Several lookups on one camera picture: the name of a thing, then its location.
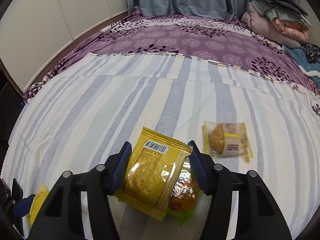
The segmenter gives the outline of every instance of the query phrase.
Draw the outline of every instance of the pink pillow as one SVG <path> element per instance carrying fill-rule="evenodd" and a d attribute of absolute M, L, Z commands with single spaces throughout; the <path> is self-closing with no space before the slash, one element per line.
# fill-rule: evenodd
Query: pink pillow
<path fill-rule="evenodd" d="M 280 33 L 269 18 L 261 16 L 251 3 L 249 3 L 249 12 L 242 16 L 242 22 L 247 24 L 251 31 L 290 49 L 300 48 L 301 46 L 294 38 Z"/>

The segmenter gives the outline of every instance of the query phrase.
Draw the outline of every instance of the white wardrobe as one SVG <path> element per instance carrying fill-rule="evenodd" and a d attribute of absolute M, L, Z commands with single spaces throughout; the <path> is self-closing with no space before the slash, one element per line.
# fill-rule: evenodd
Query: white wardrobe
<path fill-rule="evenodd" d="M 0 58 L 25 91 L 75 39 L 127 10 L 127 0 L 13 0 L 0 21 Z"/>

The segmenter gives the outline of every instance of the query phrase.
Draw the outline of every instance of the white barcode label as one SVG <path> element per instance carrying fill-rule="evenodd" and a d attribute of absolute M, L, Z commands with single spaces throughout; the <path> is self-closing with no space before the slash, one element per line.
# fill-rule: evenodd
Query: white barcode label
<path fill-rule="evenodd" d="M 146 141 L 146 143 L 144 144 L 144 147 L 151 149 L 155 152 L 163 153 L 163 154 L 166 154 L 167 150 L 169 149 L 169 146 L 161 144 L 161 143 L 157 143 L 152 140 Z"/>

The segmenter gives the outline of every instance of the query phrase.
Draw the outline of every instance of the striped bed sheet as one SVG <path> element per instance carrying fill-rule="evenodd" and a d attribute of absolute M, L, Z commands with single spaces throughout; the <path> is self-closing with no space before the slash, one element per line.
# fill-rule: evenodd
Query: striped bed sheet
<path fill-rule="evenodd" d="M 216 158 L 231 171 L 256 170 L 276 199 L 293 239 L 319 206 L 320 99 L 297 85 L 254 71 L 174 53 L 87 54 L 52 78 L 24 109 L 11 138 L 1 177 L 16 178 L 25 196 L 53 187 L 65 170 L 74 174 L 104 163 L 124 141 L 135 145 L 143 126 L 203 151 L 203 123 L 245 122 L 255 155 Z M 236 229 L 233 195 L 228 239 Z M 86 195 L 85 235 L 92 239 Z M 210 197 L 199 197 L 192 219 L 180 227 L 109 197 L 122 240 L 199 239 Z M 24 223 L 28 234 L 28 224 Z"/>

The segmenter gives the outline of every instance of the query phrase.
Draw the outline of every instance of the round golden cookie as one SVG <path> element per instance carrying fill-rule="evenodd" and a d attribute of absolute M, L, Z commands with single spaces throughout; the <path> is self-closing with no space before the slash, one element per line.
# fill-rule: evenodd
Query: round golden cookie
<path fill-rule="evenodd" d="M 217 152 L 223 152 L 225 138 L 222 124 L 219 124 L 210 134 L 210 144 Z"/>

